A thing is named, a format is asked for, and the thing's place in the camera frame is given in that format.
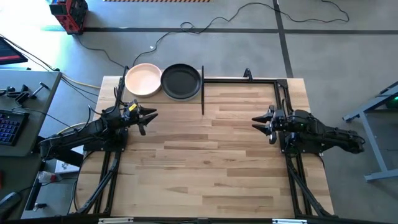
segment desk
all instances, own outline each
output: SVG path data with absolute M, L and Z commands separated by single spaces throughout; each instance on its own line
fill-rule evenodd
M 36 94 L 35 100 L 27 100 L 24 103 L 26 108 L 47 113 L 54 97 L 55 90 L 57 90 L 62 74 L 60 72 L 34 72 L 27 70 L 0 70 L 0 88 L 7 88 L 7 86 L 14 87 L 16 91 L 20 91 L 22 85 L 26 85 L 29 91 L 33 93 L 38 87 L 39 82 L 46 84 L 49 90 L 43 88 Z M 5 95 L 0 96 L 0 109 L 11 110 L 17 105 L 13 98 L 8 98 Z M 18 111 L 28 112 L 29 119 L 18 142 L 15 146 L 0 145 L 0 156 L 26 156 L 32 151 L 36 142 L 36 137 L 39 135 L 42 128 L 45 115 L 35 111 L 25 111 L 17 109 Z
M 0 88 L 12 86 L 19 91 L 22 84 L 29 87 L 30 91 L 35 91 L 43 82 L 50 89 L 40 90 L 37 99 L 27 100 L 24 106 L 27 108 L 47 113 L 50 104 L 61 80 L 62 74 L 59 72 L 34 72 L 27 70 L 0 70 Z M 17 105 L 14 99 L 0 96 L 0 109 L 11 110 Z M 40 154 L 31 154 L 36 138 L 43 125 L 45 115 L 27 111 L 30 113 L 28 122 L 19 136 L 17 144 L 11 146 L 0 146 L 0 170 L 3 172 L 0 199 L 11 192 L 18 192 L 26 187 L 32 186 L 42 165 Z M 22 200 L 12 211 L 9 219 L 20 219 L 25 209 L 30 190 L 21 193 Z
M 104 77 L 97 111 L 113 105 L 118 81 L 119 77 Z M 293 108 L 309 110 L 304 81 L 287 81 Z M 268 105 L 275 104 L 274 98 L 273 86 L 206 83 L 205 115 L 200 102 L 145 99 L 142 105 L 157 108 L 159 115 L 146 128 L 146 136 L 140 136 L 135 126 L 129 130 L 111 215 L 293 217 L 279 145 L 269 145 L 268 138 L 251 127 L 251 118 L 264 114 Z M 103 152 L 94 152 L 81 169 L 76 192 L 79 207 L 98 185 L 103 157 Z M 321 161 L 304 154 L 303 164 L 308 187 L 333 213 Z

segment gray floor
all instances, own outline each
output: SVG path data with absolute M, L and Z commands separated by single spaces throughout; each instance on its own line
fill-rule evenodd
M 0 19 L 12 17 L 11 5 L 0 5 Z M 39 1 L 40 16 L 28 21 L 15 19 L 16 27 L 0 24 L 1 33 L 27 50 L 58 67 L 76 80 L 101 85 L 104 75 L 121 75 L 122 68 L 109 62 L 101 52 L 84 49 L 75 37 L 63 32 L 43 32 L 40 27 L 56 25 L 44 0 Z M 179 27 L 190 21 L 203 27 L 216 16 L 231 17 L 245 1 L 213 0 L 211 3 L 131 3 L 88 1 L 88 27 Z M 271 0 L 261 1 L 272 5 Z M 309 17 L 324 20 L 344 18 L 331 4 L 319 0 L 280 0 L 282 11 L 295 19 Z M 282 16 L 285 29 L 398 29 L 398 16 L 393 0 L 334 1 L 346 10 L 351 21 L 321 24 L 294 23 Z M 260 6 L 243 9 L 235 20 L 227 24 L 218 21 L 220 28 L 277 28 L 274 11 Z M 105 49 L 121 64 L 131 65 L 142 51 L 150 50 L 162 33 L 87 32 L 80 40 L 88 47 Z M 381 89 L 397 81 L 398 45 L 396 35 L 286 35 L 294 77 L 304 78 L 312 113 L 325 124 L 350 128 L 364 135 L 361 123 L 345 124 L 341 117 L 372 98 Z M 154 63 L 165 68 L 173 63 L 188 63 L 206 75 L 233 76 L 243 74 L 249 67 L 255 77 L 286 77 L 278 34 L 176 34 L 166 37 L 153 54 L 138 61 Z M 40 67 L 28 63 L 36 69 Z M 68 124 L 85 121 L 89 101 L 63 83 L 55 95 L 49 113 Z M 61 124 L 46 119 L 41 134 L 48 136 L 63 129 Z M 368 144 L 366 152 L 348 154 L 341 149 L 325 153 L 326 176 L 335 213 L 345 218 L 358 218 L 397 223 L 398 179 L 365 183 L 364 174 L 379 171 Z M 398 153 L 389 152 L 386 159 L 397 161 Z M 47 167 L 53 169 L 53 162 Z M 24 217 L 65 214 L 70 204 L 70 183 L 53 184 L 42 189 L 38 202 L 49 207 L 38 212 L 26 212 Z

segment black plate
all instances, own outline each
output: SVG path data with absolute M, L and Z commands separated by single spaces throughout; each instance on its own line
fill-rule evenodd
M 201 76 L 189 65 L 175 64 L 164 70 L 160 83 L 169 97 L 186 100 L 199 92 Z

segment gray desk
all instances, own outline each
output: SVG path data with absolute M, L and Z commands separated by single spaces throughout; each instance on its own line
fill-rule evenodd
M 47 113 L 55 91 L 61 80 L 62 74 L 59 72 L 34 72 L 25 70 L 0 70 L 0 88 L 13 86 L 19 91 L 22 84 L 34 91 L 39 87 L 39 82 L 43 82 L 50 89 L 42 89 L 38 92 L 37 99 L 27 100 L 24 106 L 33 110 Z M 0 108 L 11 110 L 17 105 L 14 99 L 0 96 Z M 33 185 L 37 173 L 42 165 L 40 154 L 31 154 L 36 138 L 43 125 L 45 115 L 35 111 L 30 113 L 29 120 L 19 136 L 17 144 L 11 146 L 0 146 L 0 170 L 3 172 L 2 189 L 0 199 L 11 192 L 18 192 L 26 187 Z M 25 205 L 30 190 L 21 192 L 22 201 L 12 211 L 9 219 L 19 219 L 25 209 Z
M 0 157 L 0 170 L 3 173 L 0 200 L 11 192 L 18 192 L 32 186 L 42 165 L 40 154 L 25 157 Z M 20 219 L 31 189 L 21 192 L 22 200 L 12 211 L 9 219 Z
M 47 113 L 50 108 L 52 98 L 55 90 L 61 80 L 62 74 L 60 72 L 35 72 L 23 70 L 0 70 L 0 88 L 12 86 L 16 91 L 21 90 L 22 84 L 28 86 L 31 92 L 38 89 L 39 82 L 46 84 L 50 89 L 43 88 L 38 92 L 37 99 L 27 100 L 24 103 L 26 108 Z M 0 109 L 11 110 L 17 105 L 13 98 L 0 96 Z M 0 156 L 26 156 L 34 147 L 36 137 L 39 135 L 42 128 L 45 115 L 35 111 L 25 111 L 30 113 L 28 122 L 19 136 L 18 142 L 15 146 L 0 145 Z

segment blue keyboard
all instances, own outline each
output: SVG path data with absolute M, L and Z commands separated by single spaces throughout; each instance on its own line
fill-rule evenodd
M 29 113 L 0 110 L 0 145 L 14 146 L 28 117 Z

